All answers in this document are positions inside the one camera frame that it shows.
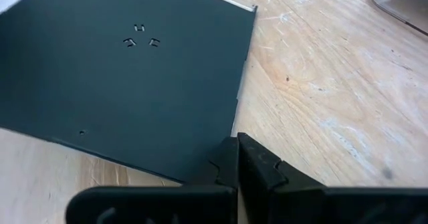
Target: wood grain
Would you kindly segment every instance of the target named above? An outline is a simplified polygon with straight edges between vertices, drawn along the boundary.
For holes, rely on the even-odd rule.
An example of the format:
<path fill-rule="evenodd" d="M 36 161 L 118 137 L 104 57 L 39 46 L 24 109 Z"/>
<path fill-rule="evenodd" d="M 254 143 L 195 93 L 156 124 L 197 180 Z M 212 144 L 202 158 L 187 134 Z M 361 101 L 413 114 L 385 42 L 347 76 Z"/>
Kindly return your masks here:
<path fill-rule="evenodd" d="M 326 185 L 426 187 L 427 37 L 371 0 L 248 1 L 259 8 L 234 132 Z M 96 185 L 176 185 L 6 130 L 0 145 L 0 223 L 63 223 Z"/>

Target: light wood surface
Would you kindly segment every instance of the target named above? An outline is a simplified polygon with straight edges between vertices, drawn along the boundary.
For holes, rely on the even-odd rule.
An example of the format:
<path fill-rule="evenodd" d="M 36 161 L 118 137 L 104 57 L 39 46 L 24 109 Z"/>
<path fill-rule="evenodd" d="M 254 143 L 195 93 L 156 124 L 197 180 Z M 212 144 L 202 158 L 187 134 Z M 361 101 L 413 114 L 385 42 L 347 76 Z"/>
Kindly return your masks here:
<path fill-rule="evenodd" d="M 248 1 L 259 8 L 233 132 L 326 185 L 428 187 L 427 37 L 371 0 Z M 63 223 L 96 185 L 176 185 L 7 130 L 0 145 L 0 223 Z"/>

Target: transparent container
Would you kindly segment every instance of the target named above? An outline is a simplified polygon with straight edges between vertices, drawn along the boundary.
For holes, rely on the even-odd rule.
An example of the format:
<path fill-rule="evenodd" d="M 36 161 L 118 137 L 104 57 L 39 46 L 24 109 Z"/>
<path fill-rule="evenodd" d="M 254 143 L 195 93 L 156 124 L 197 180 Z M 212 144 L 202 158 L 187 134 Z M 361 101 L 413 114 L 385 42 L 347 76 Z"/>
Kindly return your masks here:
<path fill-rule="evenodd" d="M 428 35 L 428 0 L 373 0 L 377 6 Z"/>

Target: wooden table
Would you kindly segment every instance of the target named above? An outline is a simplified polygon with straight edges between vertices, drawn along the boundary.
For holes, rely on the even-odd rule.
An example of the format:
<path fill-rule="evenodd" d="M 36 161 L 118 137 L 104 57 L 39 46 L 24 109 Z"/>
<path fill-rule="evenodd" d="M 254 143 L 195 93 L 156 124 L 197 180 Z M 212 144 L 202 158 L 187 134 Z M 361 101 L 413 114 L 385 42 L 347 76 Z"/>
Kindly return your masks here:
<path fill-rule="evenodd" d="M 326 185 L 428 186 L 428 38 L 371 0 L 248 1 L 234 132 Z M 62 223 L 95 185 L 176 185 L 7 130 L 0 145 L 0 223 Z"/>

